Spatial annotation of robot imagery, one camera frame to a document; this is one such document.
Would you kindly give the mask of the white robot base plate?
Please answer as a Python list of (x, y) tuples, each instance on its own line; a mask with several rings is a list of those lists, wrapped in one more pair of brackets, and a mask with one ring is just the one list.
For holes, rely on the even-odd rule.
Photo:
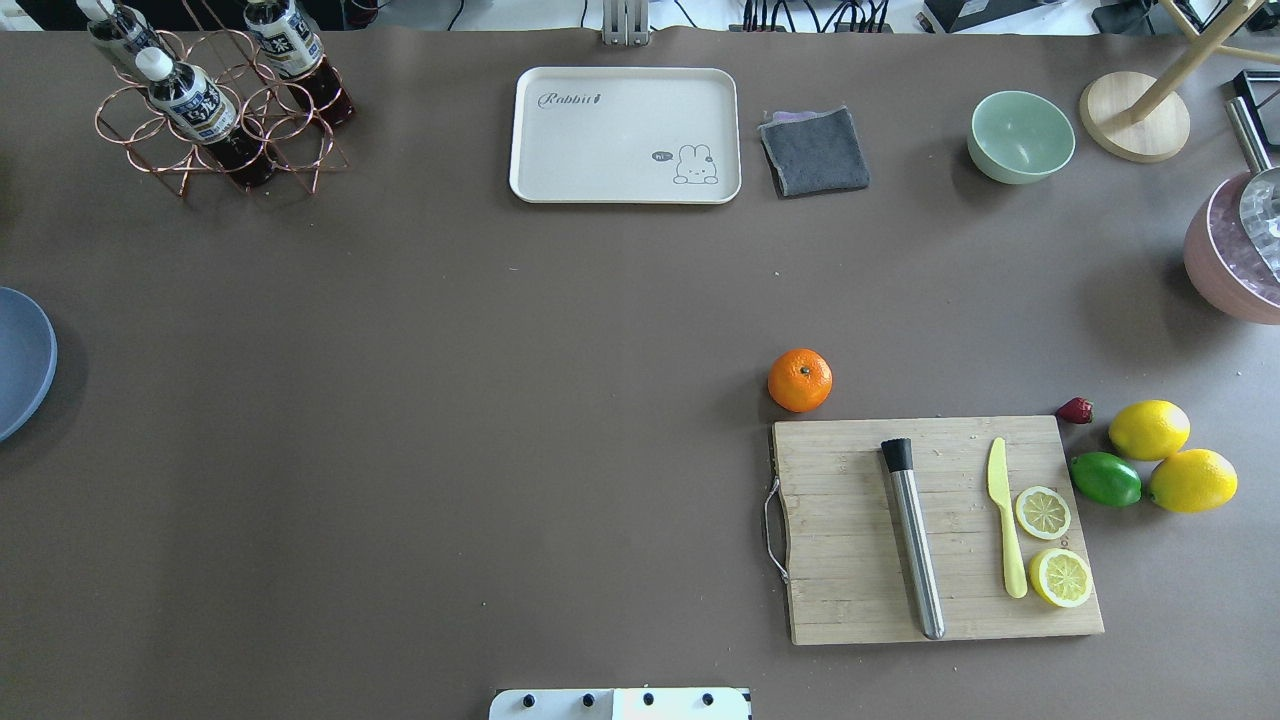
[(508, 689), (495, 694), (489, 719), (750, 719), (749, 689), (635, 687)]

